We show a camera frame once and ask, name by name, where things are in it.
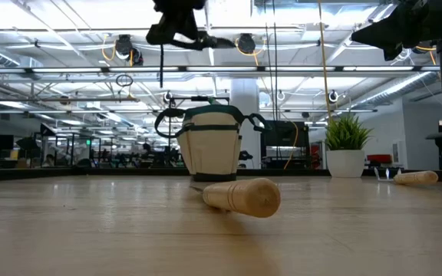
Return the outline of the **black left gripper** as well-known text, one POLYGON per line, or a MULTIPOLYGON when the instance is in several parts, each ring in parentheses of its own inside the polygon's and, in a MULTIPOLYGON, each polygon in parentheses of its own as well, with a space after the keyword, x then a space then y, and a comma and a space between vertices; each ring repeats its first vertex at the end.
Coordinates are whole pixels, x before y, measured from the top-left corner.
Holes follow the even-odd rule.
POLYGON ((153 0, 154 10, 162 14, 157 24, 151 25, 146 39, 149 44, 171 44, 188 50, 205 48, 234 48, 235 43, 199 32, 193 11, 201 10, 206 0, 153 0), (192 41, 181 41, 175 34, 183 35, 192 41))

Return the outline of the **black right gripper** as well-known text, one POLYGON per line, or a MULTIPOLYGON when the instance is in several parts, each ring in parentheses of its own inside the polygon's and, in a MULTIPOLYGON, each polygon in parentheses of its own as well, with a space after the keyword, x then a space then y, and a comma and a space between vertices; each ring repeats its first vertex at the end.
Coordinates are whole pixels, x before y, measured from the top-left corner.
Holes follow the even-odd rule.
POLYGON ((411 48, 430 36, 440 0, 398 0, 398 7, 387 18, 351 35, 355 42, 384 48, 384 59, 393 61, 403 48, 411 48))

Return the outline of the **wooden-handled hand rake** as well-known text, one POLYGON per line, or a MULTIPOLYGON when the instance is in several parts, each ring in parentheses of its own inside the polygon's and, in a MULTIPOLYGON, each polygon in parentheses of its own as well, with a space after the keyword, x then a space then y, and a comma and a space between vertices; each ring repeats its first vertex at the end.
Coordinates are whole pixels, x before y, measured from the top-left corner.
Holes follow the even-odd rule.
POLYGON ((439 176, 434 171, 402 172, 398 169, 394 175, 389 168, 374 168, 374 174, 379 182, 393 182, 403 186, 433 185, 438 182, 439 176))

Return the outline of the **narrow wooden-handled steel trowel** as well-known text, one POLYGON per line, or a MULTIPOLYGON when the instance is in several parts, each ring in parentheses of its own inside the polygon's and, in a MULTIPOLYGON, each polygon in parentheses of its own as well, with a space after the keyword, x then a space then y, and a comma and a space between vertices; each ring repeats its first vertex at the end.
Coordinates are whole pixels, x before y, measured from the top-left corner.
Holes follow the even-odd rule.
POLYGON ((270 179, 255 178, 219 182, 200 188, 203 201, 210 207, 256 217, 274 215, 281 204, 279 187, 270 179))

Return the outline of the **cream green canvas gardening bag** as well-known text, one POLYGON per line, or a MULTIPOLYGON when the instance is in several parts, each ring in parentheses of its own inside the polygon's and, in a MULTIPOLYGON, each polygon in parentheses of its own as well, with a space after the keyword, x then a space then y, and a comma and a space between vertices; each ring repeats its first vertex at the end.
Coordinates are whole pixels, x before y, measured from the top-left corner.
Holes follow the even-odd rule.
POLYGON ((187 110, 168 108, 154 123, 157 134, 175 139, 186 168, 196 182, 228 182, 236 180, 242 145, 240 130, 248 120, 255 131, 272 130, 258 113, 243 114, 231 105, 212 104, 187 110), (159 125, 164 118, 182 117, 180 130, 162 133, 159 125))

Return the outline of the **long ceiling light strip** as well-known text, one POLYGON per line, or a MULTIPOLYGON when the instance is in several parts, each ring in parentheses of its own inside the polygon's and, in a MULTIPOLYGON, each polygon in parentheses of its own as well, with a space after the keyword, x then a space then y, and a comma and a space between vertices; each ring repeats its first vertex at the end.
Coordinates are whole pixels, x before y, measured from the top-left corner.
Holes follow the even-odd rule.
POLYGON ((437 65, 429 66, 169 66, 169 67, 5 67, 0 74, 94 74, 94 73, 150 73, 150 72, 194 72, 194 73, 275 73, 278 72, 378 72, 401 73, 409 71, 440 71, 437 65))

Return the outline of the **white building column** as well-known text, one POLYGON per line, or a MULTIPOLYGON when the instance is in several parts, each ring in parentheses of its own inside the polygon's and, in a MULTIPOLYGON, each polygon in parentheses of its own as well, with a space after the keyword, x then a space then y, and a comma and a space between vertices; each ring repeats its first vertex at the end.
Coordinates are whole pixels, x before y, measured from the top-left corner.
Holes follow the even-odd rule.
MULTIPOLYGON (((259 112, 259 86, 255 78, 233 78, 231 80, 230 104, 237 107, 245 116, 259 112)), ((249 120, 244 120, 240 129, 241 150, 252 156, 242 161, 247 169, 260 168, 260 134, 253 129, 249 120)))

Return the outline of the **red seat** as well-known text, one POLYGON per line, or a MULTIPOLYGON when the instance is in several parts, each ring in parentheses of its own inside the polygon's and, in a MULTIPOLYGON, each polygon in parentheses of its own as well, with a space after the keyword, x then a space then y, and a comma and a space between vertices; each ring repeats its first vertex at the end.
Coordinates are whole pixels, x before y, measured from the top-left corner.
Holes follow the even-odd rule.
POLYGON ((367 161, 370 166, 387 166, 393 163, 393 159, 389 154, 367 155, 367 161))

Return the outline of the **artificial plant in white pot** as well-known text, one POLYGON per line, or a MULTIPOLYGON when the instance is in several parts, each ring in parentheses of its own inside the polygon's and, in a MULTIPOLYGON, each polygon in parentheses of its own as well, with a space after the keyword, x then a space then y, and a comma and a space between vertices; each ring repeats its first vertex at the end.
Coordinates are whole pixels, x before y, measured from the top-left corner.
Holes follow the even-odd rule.
POLYGON ((371 129, 356 116, 342 115, 330 120, 325 134, 327 165, 333 178, 360 178, 364 171, 364 146, 371 129))

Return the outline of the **background robot workstation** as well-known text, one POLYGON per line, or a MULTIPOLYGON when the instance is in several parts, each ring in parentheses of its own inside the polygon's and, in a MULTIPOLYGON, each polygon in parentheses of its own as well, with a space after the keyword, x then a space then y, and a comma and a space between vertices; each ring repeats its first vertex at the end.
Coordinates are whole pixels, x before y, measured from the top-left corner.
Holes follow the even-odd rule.
POLYGON ((101 138, 85 129, 54 128, 42 123, 40 130, 16 142, 18 168, 91 168, 97 165, 94 146, 101 138))

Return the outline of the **black aluminium table frame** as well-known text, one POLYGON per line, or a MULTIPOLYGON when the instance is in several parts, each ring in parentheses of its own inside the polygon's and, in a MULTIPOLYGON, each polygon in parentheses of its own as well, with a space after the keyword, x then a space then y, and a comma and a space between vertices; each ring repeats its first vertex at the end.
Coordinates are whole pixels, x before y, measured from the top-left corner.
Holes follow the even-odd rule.
MULTIPOLYGON (((188 176, 187 169, 43 168, 0 169, 0 181, 61 176, 188 176)), ((326 169, 239 169, 237 176, 330 176, 326 169)))

